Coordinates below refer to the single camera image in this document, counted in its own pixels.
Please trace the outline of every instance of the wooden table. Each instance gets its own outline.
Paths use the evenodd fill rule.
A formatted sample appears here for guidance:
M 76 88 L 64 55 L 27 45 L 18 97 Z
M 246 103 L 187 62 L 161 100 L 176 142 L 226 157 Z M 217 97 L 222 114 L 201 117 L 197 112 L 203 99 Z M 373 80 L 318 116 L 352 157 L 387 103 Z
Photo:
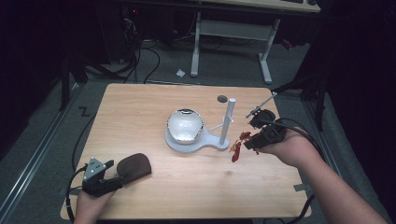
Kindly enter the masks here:
M 201 114 L 210 129 L 222 123 L 227 104 L 219 95 L 236 99 L 227 138 L 233 143 L 241 132 L 251 131 L 245 115 L 267 99 L 264 88 L 110 84 L 105 92 L 78 168 L 95 157 L 114 160 L 105 178 L 117 175 L 119 161 L 135 153 L 145 154 L 152 174 L 119 189 L 102 214 L 102 219 L 173 219 L 296 217 L 306 201 L 297 169 L 277 157 L 256 155 L 241 147 L 232 163 L 228 149 L 202 148 L 185 154 L 165 142 L 169 116 L 181 108 Z M 276 116 L 273 100 L 263 108 Z M 212 131 L 220 135 L 221 129 Z M 80 186 L 82 174 L 72 186 Z M 76 211 L 76 196 L 72 207 Z M 65 208 L 63 218 L 68 218 Z

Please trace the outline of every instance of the power cord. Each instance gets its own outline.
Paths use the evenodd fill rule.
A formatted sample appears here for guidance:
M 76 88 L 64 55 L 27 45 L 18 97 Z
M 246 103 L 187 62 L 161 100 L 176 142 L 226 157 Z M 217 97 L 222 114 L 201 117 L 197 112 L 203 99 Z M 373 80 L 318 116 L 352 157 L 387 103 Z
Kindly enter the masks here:
M 77 166 L 75 164 L 75 157 L 76 157 L 76 151 L 77 151 L 77 147 L 78 147 L 78 143 L 79 141 L 81 141 L 82 135 L 85 133 L 85 131 L 87 130 L 88 126 L 92 123 L 92 121 L 94 120 L 94 118 L 96 117 L 96 114 L 94 114 L 91 119 L 88 121 L 88 123 L 85 125 L 84 129 L 82 129 L 81 133 L 79 134 L 78 140 L 75 143 L 74 149 L 73 149 L 73 154 L 72 154 L 72 167 L 73 167 L 73 171 L 75 171 L 77 169 Z
M 75 217 L 73 214 L 73 209 L 70 203 L 70 191 L 71 191 L 71 186 L 72 186 L 72 182 L 74 180 L 74 178 L 81 172 L 86 171 L 88 167 L 88 164 L 85 164 L 83 167 L 79 168 L 75 173 L 73 173 L 72 177 L 69 180 L 69 184 L 67 185 L 67 189 L 66 189 L 66 194 L 65 194 L 65 203 L 66 203 L 66 210 L 67 210 L 67 215 L 69 215 L 69 219 L 71 221 L 71 223 L 74 222 Z

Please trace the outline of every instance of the white base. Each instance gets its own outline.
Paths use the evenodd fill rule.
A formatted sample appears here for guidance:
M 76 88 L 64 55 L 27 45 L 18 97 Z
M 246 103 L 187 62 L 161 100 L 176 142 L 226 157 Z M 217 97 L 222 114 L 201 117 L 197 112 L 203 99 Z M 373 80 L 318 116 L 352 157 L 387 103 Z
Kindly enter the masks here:
M 225 150 L 227 149 L 228 145 L 230 145 L 230 141 L 228 141 L 228 139 L 224 140 L 224 144 L 220 144 L 219 143 L 220 137 L 210 133 L 205 126 L 202 129 L 202 133 L 199 139 L 192 144 L 181 145 L 177 143 L 169 135 L 169 132 L 167 130 L 165 130 L 165 140 L 170 148 L 178 152 L 195 152 L 203 147 L 214 147 L 219 150 Z

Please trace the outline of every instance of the desk leg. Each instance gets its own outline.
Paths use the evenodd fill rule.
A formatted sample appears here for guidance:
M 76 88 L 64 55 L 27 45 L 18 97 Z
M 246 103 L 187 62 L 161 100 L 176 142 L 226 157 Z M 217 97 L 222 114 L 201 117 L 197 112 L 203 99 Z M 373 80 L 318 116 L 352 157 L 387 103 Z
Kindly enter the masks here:
M 279 23 L 280 23 L 280 19 L 276 19 L 274 22 L 274 25 L 271 29 L 270 35 L 268 37 L 265 52 L 259 54 L 260 65 L 262 66 L 262 75 L 264 76 L 264 82 L 266 84 L 272 83 L 270 70 L 268 69 L 268 64 L 267 64 L 267 57 L 268 57 L 268 53 L 270 52 L 271 46 L 274 42 L 274 38 L 275 38 L 277 27 L 279 26 Z
M 192 77 L 198 77 L 200 32 L 201 32 L 201 12 L 197 12 L 197 22 L 195 28 L 195 46 L 194 46 L 194 52 L 192 53 L 192 63 L 191 63 Z

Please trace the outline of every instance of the white vertical pole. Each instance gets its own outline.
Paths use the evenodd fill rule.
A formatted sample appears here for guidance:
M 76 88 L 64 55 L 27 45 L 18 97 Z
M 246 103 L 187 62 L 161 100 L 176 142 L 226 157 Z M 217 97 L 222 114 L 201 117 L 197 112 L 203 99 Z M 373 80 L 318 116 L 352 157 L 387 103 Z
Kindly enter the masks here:
M 224 123 L 223 123 L 222 130 L 221 130 L 221 136 L 220 136 L 220 140 L 219 140 L 219 143 L 221 145 L 224 144 L 225 137 L 227 136 L 228 128 L 230 127 L 231 120 L 233 120 L 232 117 L 233 117 L 234 106 L 235 106 L 235 99 L 231 98 L 228 101 L 227 111 L 225 112 Z

